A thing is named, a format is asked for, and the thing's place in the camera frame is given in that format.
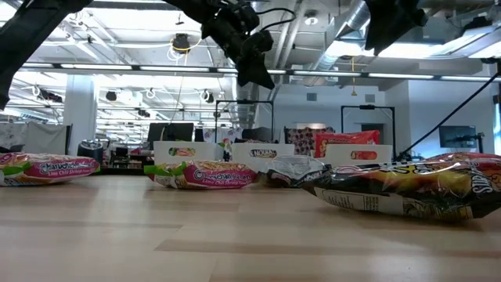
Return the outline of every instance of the pillar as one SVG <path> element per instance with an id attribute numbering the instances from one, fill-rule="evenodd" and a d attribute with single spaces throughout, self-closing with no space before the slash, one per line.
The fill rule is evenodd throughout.
<path id="1" fill-rule="evenodd" d="M 63 122 L 73 125 L 70 155 L 77 155 L 82 140 L 95 138 L 98 99 L 99 88 L 94 86 L 91 75 L 68 75 Z"/>

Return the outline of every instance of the wooden table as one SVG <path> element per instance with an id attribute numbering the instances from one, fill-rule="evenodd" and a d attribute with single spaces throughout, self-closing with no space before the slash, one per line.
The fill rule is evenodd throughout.
<path id="1" fill-rule="evenodd" d="M 501 213 L 441 225 L 139 176 L 0 189 L 0 281 L 501 281 Z"/>

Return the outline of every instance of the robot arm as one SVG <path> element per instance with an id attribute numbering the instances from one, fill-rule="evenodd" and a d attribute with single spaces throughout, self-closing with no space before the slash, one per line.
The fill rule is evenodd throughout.
<path id="1" fill-rule="evenodd" d="M 272 89 L 263 52 L 272 48 L 268 31 L 250 32 L 259 25 L 255 11 L 242 0 L 164 0 L 202 24 L 202 38 L 211 36 L 239 71 L 241 85 L 252 81 Z M 71 13 L 92 0 L 25 0 L 0 29 L 0 109 L 9 102 L 14 74 L 42 42 Z"/>

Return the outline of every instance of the black frame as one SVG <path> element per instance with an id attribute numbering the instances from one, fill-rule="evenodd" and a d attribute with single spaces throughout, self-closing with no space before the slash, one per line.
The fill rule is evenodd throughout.
<path id="1" fill-rule="evenodd" d="M 247 100 L 247 99 L 236 99 L 236 100 L 217 100 L 216 101 L 216 111 L 214 113 L 215 117 L 215 127 L 216 127 L 216 132 L 214 139 L 216 142 L 218 141 L 218 105 L 220 103 L 237 103 L 239 105 L 251 105 L 251 104 L 257 104 L 257 103 L 267 103 L 272 106 L 272 140 L 271 142 L 274 142 L 275 138 L 275 106 L 273 101 L 257 101 L 257 100 Z"/>
<path id="2" fill-rule="evenodd" d="M 397 157 L 397 137 L 395 135 L 395 107 L 379 107 L 373 105 L 360 105 L 360 106 L 341 106 L 341 133 L 344 133 L 344 109 L 360 109 L 360 110 L 376 110 L 376 109 L 388 109 L 391 110 L 391 125 L 393 127 L 393 159 Z"/>

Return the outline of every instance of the white cardboard box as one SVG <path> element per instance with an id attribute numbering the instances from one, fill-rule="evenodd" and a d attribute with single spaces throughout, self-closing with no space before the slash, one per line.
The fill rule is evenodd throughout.
<path id="1" fill-rule="evenodd" d="M 275 157 L 293 156 L 294 144 L 234 143 L 232 145 L 233 162 L 245 164 L 258 172 Z"/>
<path id="2" fill-rule="evenodd" d="M 326 156 L 317 158 L 333 167 L 391 162 L 392 145 L 327 144 Z"/>
<path id="3" fill-rule="evenodd" d="M 178 164 L 183 161 L 219 161 L 223 148 L 216 143 L 155 141 L 155 165 Z"/>

